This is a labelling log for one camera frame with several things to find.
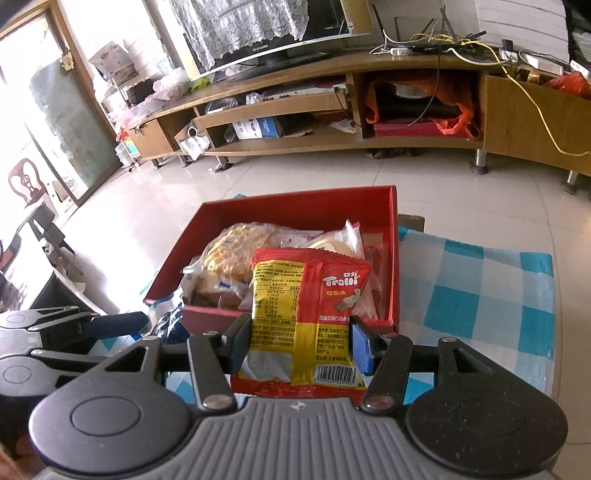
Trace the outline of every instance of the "metal screw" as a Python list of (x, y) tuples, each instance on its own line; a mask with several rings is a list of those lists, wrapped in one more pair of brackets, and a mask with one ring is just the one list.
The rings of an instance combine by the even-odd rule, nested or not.
[(371, 410), (388, 410), (394, 406), (394, 399), (389, 395), (372, 395), (365, 400), (365, 406)]
[(234, 397), (229, 395), (209, 395), (203, 400), (203, 406), (209, 410), (224, 410), (232, 405)]

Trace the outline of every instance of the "barcode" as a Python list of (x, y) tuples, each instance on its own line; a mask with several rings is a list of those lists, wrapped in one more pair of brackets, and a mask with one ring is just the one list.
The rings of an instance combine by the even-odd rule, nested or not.
[(356, 369), (343, 365), (316, 365), (314, 367), (314, 382), (353, 387), (357, 382)]

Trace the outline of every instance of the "shelf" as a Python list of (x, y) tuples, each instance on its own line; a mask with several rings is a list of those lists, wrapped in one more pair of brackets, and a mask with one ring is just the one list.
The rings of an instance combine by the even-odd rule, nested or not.
[[(224, 80), (208, 85), (181, 98), (171, 100), (161, 112), (149, 116), (142, 123), (161, 116), (170, 115), (171, 113), (190, 109), (197, 105), (205, 105), (220, 98), (249, 93), (287, 82), (300, 82), (302, 80), (343, 75), (345, 73), (399, 69), (435, 69), (436, 66), (437, 55), (409, 55), (407, 57), (396, 57), (393, 59), (391, 55), (371, 55), (369, 52), (345, 53), (280, 72), (268, 73), (260, 77), (244, 80), (243, 82), (231, 83)], [(442, 70), (457, 69), (502, 72), (499, 66), (475, 66), (451, 54), (441, 57), (440, 67)]]
[(347, 98), (342, 90), (339, 91), (338, 95), (337, 97), (334, 92), (326, 92), (265, 100), (251, 105), (237, 106), (223, 112), (202, 115), (195, 119), (195, 123), (201, 128), (209, 128), (231, 124), (240, 120), (248, 120), (249, 118), (287, 115), (288, 113), (341, 110), (343, 107), (347, 107)]
[(174, 152), (169, 153), (161, 153), (160, 155), (152, 155), (151, 157), (140, 157), (144, 161), (148, 160), (158, 160), (159, 158), (169, 158), (169, 157), (184, 157), (188, 156), (188, 153), (185, 153), (183, 150), (176, 150)]
[(483, 142), (447, 137), (379, 137), (360, 139), (329, 126), (320, 127), (309, 135), (297, 138), (257, 138), (239, 140), (223, 147), (212, 148), (203, 155), (220, 157), (250, 157), (282, 153), (354, 150), (357, 148), (482, 148)]

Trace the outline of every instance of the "yellow cable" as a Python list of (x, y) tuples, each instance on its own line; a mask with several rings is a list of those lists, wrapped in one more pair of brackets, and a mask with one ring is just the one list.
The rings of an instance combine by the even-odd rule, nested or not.
[[(480, 41), (466, 40), (466, 39), (461, 40), (461, 42), (462, 42), (462, 46), (475, 44), (475, 45), (480, 45), (481, 47), (488, 48), (492, 52), (492, 54), (494, 55), (495, 60), (497, 62), (500, 62), (501, 61), (501, 59), (497, 56), (497, 54), (495, 52), (495, 49), (492, 48), (490, 45), (487, 45), (487, 44), (485, 44), (483, 42), (480, 42)], [(567, 152), (567, 151), (562, 150), (562, 148), (560, 148), (560, 146), (558, 145), (558, 143), (556, 143), (556, 140), (554, 139), (554, 135), (550, 131), (550, 127), (548, 126), (548, 123), (546, 122), (546, 119), (544, 118), (544, 114), (542, 113), (542, 110), (538, 106), (538, 104), (536, 103), (536, 101), (531, 97), (530, 93), (527, 90), (525, 90), (525, 88), (523, 87), (523, 85), (520, 84), (520, 82), (518, 82), (517, 80), (515, 80), (511, 76), (511, 74), (509, 73), (509, 71), (507, 71), (507, 69), (505, 68), (504, 65), (501, 65), (501, 68), (505, 72), (505, 75), (507, 76), (507, 78), (510, 81), (512, 81), (513, 83), (515, 83), (525, 93), (525, 95), (527, 96), (527, 98), (530, 99), (531, 103), (534, 104), (534, 106), (536, 107), (538, 113), (540, 114), (540, 118), (542, 119), (542, 122), (544, 123), (544, 126), (546, 128), (546, 131), (548, 132), (548, 136), (550, 137), (550, 139), (552, 140), (552, 143), (556, 147), (556, 150), (558, 150), (563, 155), (567, 155), (569, 157), (585, 157), (587, 155), (591, 155), (591, 151), (586, 151), (585, 153), (571, 153), (571, 152)]]

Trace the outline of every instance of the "door frame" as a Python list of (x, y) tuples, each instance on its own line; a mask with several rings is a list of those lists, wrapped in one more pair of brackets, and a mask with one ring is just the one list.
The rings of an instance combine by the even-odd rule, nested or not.
[[(114, 150), (116, 146), (115, 130), (113, 129), (113, 126), (109, 122), (108, 118), (105, 116), (104, 111), (102, 110), (98, 101), (95, 98), (95, 90), (92, 86), (92, 77), (90, 76), (90, 73), (86, 68), (84, 59), (80, 54), (79, 49), (77, 48), (76, 42), (72, 37), (67, 21), (61, 11), (58, 0), (37, 0), (36, 2), (34, 2), (32, 6), (23, 10), (23, 12), (19, 13), (16, 17), (14, 17), (9, 26), (7, 26), (4, 30), (0, 31), (0, 40), (42, 15), (46, 16), (50, 28), (53, 30), (58, 45), (60, 46), (62, 51), (71, 52), (74, 61), (74, 69), (72, 71), (72, 75), (74, 76), (76, 84), (78, 85), (78, 88), (82, 93), (82, 96), (84, 97), (87, 105), (92, 111), (93, 116), (98, 121), (105, 135), (111, 139)], [(1, 80), (5, 82), (4, 75), (1, 73), (1, 70), (0, 77)], [(31, 134), (31, 139), (33, 140), (33, 143), (39, 149), (39, 144), (37, 143), (30, 131), (29, 133)], [(49, 162), (48, 158), (42, 150), (40, 150), (40, 153), (43, 156), (43, 158), (45, 158), (45, 161), (47, 162), (49, 169), (53, 172), (54, 175), (56, 175), (57, 180), (66, 189), (66, 192), (68, 192), (68, 195), (78, 207), (81, 206), (85, 201), (87, 201), (87, 199), (90, 198), (90, 196), (111, 175), (113, 175), (114, 172), (117, 171), (117, 168), (113, 171), (106, 171), (95, 181), (94, 185), (89, 187), (88, 190), (78, 199), (72, 194), (72, 191), (67, 187), (63, 179), (57, 174), (55, 168), (51, 165), (51, 163)]]

